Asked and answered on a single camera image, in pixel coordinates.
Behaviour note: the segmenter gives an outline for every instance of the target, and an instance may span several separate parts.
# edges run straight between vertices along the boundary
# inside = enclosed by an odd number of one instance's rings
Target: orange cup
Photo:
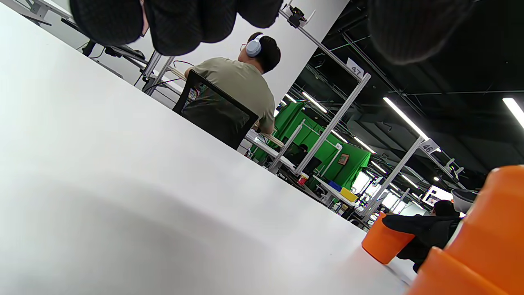
[[[387,228],[382,222],[384,217],[386,214],[380,212],[362,241],[362,248],[380,263],[388,264],[415,236]]]
[[[494,169],[454,238],[443,251],[431,250],[408,294],[522,294],[523,192],[524,166]]]
[[[439,248],[431,249],[406,295],[507,295]]]

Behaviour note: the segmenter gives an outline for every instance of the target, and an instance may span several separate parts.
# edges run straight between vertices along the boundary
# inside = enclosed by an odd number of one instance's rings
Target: black hair
[[[459,217],[460,213],[455,211],[455,207],[453,206],[453,203],[448,200],[440,200],[435,203],[433,207],[433,211],[435,211],[435,215],[437,216],[448,216],[448,217]]]
[[[248,42],[255,40],[259,35],[262,35],[262,33],[254,33],[249,38]],[[280,48],[278,48],[277,42],[273,38],[266,35],[260,39],[260,44],[262,45],[262,51],[255,57],[255,59],[262,66],[264,73],[267,73],[273,70],[280,62]]]

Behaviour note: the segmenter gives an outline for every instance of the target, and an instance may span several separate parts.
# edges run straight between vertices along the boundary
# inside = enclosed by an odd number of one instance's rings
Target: desk
[[[250,130],[245,139],[247,139],[250,143],[256,145],[259,149],[266,152],[269,156],[271,156],[273,159],[277,157],[278,152],[272,149],[269,145],[267,145],[264,141],[262,141],[258,134],[254,130]],[[286,157],[282,156],[280,158],[280,162],[283,163],[287,168],[290,168],[292,171],[296,168],[291,161],[289,161]]]
[[[363,231],[2,4],[0,37],[2,295],[405,292]]]
[[[315,180],[317,180],[320,183],[320,185],[322,185],[327,190],[328,196],[326,198],[325,204],[327,205],[328,208],[330,207],[331,202],[333,201],[333,198],[335,197],[339,199],[340,201],[346,203],[349,207],[356,206],[355,203],[350,202],[350,200],[346,199],[339,191],[334,189],[331,185],[327,184],[322,179],[318,178],[316,175],[314,175],[313,177],[315,178]]]

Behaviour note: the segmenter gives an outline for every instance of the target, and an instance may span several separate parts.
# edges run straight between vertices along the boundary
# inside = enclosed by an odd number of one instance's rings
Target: ceiling light
[[[347,143],[347,140],[340,136],[340,134],[338,134],[335,130],[331,130],[331,133],[335,134],[336,137],[340,138],[343,142]]]
[[[382,171],[382,173],[384,174],[388,173],[386,170],[382,169],[382,167],[380,167],[377,163],[371,161],[371,164],[373,164],[373,166],[377,167],[380,171]]]
[[[362,140],[358,139],[358,137],[354,136],[353,137],[356,141],[358,141],[358,143],[360,143],[363,147],[365,147],[368,151],[371,152],[371,154],[376,154],[376,152],[374,150],[372,150],[370,147],[368,147],[367,144],[365,144],[364,142],[362,142]]]
[[[402,178],[404,178],[407,182],[409,182],[412,186],[416,187],[416,188],[419,188],[418,185],[416,185],[413,181],[411,181],[411,179],[409,179],[407,176],[405,176],[404,174],[401,174],[400,176],[402,176]]]
[[[387,97],[384,97],[384,100],[386,101],[386,103],[394,110],[397,112],[397,114],[399,114],[402,119],[404,119],[404,121],[406,121],[410,126],[411,128],[415,129],[415,131],[424,138],[424,140],[428,140],[429,137],[427,135],[424,134],[424,132],[422,132],[422,130],[420,130],[420,128],[418,128],[415,123],[413,123],[413,121],[411,121],[408,116],[406,116],[406,114],[404,114],[391,100],[389,100],[389,98]]]
[[[314,100],[309,94],[302,92],[305,98],[307,98],[309,101],[311,101],[317,108],[319,108],[324,113],[327,113],[328,110],[326,110],[321,104],[319,104],[316,100]]]
[[[291,97],[289,94],[286,93],[286,97],[289,98],[289,100],[291,100],[293,103],[297,103],[297,101],[295,99],[293,99],[293,97]]]
[[[524,112],[519,107],[515,99],[513,98],[504,98],[502,101],[506,104],[508,109],[511,111],[511,113],[517,118],[517,121],[519,121],[520,125],[524,128]]]

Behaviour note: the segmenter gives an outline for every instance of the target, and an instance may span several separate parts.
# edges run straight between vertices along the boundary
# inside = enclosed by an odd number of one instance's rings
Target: black mesh chair
[[[258,116],[191,70],[173,111],[237,149]]]

